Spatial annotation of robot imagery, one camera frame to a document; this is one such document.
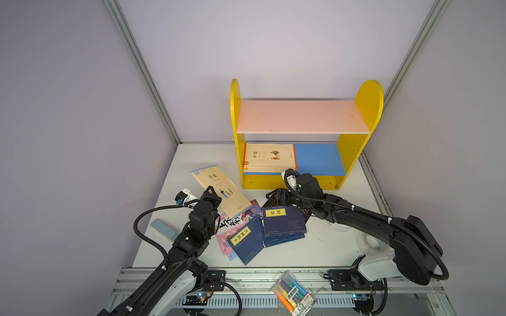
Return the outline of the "cream book blue edge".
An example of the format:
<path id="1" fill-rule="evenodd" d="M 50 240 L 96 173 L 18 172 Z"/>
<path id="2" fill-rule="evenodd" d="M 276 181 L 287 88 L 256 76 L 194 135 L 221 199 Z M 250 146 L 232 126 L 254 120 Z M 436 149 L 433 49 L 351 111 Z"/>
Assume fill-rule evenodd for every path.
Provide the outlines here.
<path id="1" fill-rule="evenodd" d="M 228 217 L 236 217 L 252 206 L 245 195 L 218 166 L 212 165 L 197 169 L 192 171 L 191 175 L 203 188 L 213 187 L 216 194 L 222 199 L 220 208 Z"/>

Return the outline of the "dark blue book yellow label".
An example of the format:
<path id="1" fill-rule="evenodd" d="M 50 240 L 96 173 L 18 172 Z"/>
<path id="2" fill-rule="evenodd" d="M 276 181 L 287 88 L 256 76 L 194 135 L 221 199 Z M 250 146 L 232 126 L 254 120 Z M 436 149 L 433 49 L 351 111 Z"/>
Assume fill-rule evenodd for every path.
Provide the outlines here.
<path id="1" fill-rule="evenodd" d="M 263 208 L 264 232 L 267 237 L 306 234 L 304 214 L 294 207 Z"/>

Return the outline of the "cream book red edge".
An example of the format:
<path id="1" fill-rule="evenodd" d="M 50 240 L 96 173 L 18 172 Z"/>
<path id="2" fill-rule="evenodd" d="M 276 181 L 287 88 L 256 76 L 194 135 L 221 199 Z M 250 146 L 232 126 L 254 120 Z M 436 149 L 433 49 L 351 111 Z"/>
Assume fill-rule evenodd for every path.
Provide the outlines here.
<path id="1" fill-rule="evenodd" d="M 243 162 L 244 174 L 275 175 L 297 169 L 294 144 L 247 143 Z"/>

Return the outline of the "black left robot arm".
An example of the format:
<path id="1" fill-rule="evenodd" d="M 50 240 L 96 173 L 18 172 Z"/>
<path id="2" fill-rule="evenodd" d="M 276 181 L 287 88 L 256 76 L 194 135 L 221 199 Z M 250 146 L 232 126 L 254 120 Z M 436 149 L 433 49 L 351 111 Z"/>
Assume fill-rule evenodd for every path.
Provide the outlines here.
<path id="1" fill-rule="evenodd" d="M 135 219 L 134 233 L 159 250 L 163 260 L 129 297 L 112 311 L 103 309 L 99 315 L 167 315 L 185 293 L 205 287 L 208 266 L 198 258 L 216 234 L 221 198 L 208 186 L 199 198 L 181 191 L 176 202 L 147 210 Z M 143 217 L 155 211 L 180 208 L 189 208 L 191 212 L 170 250 L 165 250 L 138 229 Z"/>

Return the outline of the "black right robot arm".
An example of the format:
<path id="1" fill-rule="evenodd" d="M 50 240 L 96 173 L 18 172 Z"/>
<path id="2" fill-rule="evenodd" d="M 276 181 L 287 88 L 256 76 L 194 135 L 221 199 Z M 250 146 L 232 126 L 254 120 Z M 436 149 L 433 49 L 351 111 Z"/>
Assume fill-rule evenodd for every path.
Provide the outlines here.
<path id="1" fill-rule="evenodd" d="M 412 215 L 406 219 L 382 215 L 327 194 L 309 173 L 288 169 L 282 177 L 285 186 L 266 194 L 275 206 L 293 206 L 305 215 L 350 226 L 386 243 L 393 249 L 390 262 L 413 283 L 427 285 L 432 279 L 449 279 L 449 270 L 442 260 L 444 251 L 423 220 Z"/>

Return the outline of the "pink children's book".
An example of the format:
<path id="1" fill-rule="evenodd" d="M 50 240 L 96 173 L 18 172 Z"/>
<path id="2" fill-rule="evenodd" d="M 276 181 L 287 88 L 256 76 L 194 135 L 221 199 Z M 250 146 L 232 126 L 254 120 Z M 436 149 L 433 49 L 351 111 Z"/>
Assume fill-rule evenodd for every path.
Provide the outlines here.
<path id="1" fill-rule="evenodd" d="M 256 200 L 251 200 L 251 206 L 242 213 L 239 213 L 233 218 L 230 218 L 225 213 L 220 215 L 220 225 L 218 226 L 216 238 L 220 250 L 223 255 L 233 251 L 232 247 L 228 244 L 228 239 L 242 229 L 254 217 L 259 217 L 261 208 Z"/>

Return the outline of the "light blue thin book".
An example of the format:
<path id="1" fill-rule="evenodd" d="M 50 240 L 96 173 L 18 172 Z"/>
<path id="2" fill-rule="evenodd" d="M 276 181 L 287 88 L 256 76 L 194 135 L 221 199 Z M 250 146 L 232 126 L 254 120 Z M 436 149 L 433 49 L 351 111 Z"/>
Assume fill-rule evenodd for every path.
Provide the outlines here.
<path id="1" fill-rule="evenodd" d="M 228 257 L 229 261 L 233 261 L 234 259 L 238 258 L 237 254 L 234 251 L 231 251 L 230 253 L 228 253 L 227 257 Z"/>

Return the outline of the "dark blue bottom book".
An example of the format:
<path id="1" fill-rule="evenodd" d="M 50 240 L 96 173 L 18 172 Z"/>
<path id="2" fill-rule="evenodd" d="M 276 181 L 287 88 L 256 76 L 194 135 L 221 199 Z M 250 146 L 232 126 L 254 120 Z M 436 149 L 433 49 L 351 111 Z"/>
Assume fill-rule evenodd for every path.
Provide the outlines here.
<path id="1" fill-rule="evenodd" d="M 244 265 L 248 265 L 263 249 L 262 231 L 258 222 L 245 225 L 228 239 L 228 244 Z"/>

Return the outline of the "yellow shelf pink blue boards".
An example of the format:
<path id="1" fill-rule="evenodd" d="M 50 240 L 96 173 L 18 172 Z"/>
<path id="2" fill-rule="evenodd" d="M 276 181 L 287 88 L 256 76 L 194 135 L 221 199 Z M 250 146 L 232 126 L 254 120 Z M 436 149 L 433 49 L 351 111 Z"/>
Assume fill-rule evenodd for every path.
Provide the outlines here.
<path id="1" fill-rule="evenodd" d="M 315 176 L 323 190 L 340 190 L 361 156 L 383 113 L 384 94 L 366 81 L 354 100 L 243 100 L 238 79 L 231 81 L 230 112 L 241 186 L 248 190 L 284 187 L 281 174 L 244 174 L 246 136 L 330 135 L 334 144 L 295 145 L 297 171 Z"/>

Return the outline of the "white tape roll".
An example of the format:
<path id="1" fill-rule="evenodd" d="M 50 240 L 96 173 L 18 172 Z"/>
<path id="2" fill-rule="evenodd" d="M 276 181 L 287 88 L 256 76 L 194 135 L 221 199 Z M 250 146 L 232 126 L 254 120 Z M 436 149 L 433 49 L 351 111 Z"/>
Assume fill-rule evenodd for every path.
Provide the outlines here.
<path id="1" fill-rule="evenodd" d="M 385 242 L 364 232 L 357 234 L 356 243 L 358 249 L 368 255 L 379 254 L 387 248 Z"/>

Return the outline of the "pack of coloured markers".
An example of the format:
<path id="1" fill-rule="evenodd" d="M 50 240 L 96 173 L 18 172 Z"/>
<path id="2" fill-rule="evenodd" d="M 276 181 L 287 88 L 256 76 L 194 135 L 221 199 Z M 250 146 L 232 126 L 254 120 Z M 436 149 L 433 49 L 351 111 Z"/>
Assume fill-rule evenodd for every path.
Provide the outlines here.
<path id="1" fill-rule="evenodd" d="M 306 316 L 316 303 L 291 271 L 284 272 L 271 287 L 271 291 L 292 316 Z"/>

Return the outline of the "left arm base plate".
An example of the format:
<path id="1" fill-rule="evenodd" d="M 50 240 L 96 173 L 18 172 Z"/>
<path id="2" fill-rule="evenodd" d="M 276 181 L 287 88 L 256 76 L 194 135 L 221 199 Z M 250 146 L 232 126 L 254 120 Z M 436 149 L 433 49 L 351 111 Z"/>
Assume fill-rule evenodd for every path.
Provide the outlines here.
<path id="1" fill-rule="evenodd" d="M 198 260 L 190 266 L 189 271 L 195 277 L 195 288 L 207 284 L 202 289 L 204 292 L 223 292 L 225 287 L 226 270 L 209 268 L 205 263 Z"/>

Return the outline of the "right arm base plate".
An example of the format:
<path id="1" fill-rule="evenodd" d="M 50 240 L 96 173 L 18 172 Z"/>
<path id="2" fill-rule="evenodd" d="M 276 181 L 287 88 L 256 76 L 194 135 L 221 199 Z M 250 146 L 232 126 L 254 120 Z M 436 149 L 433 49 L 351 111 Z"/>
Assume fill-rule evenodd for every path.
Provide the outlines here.
<path id="1" fill-rule="evenodd" d="M 358 264 L 362 262 L 365 255 L 359 256 L 352 266 L 346 269 L 331 269 L 323 274 L 323 278 L 329 281 L 333 291 L 375 291 L 384 290 L 385 284 L 382 279 L 369 281 L 358 271 Z"/>

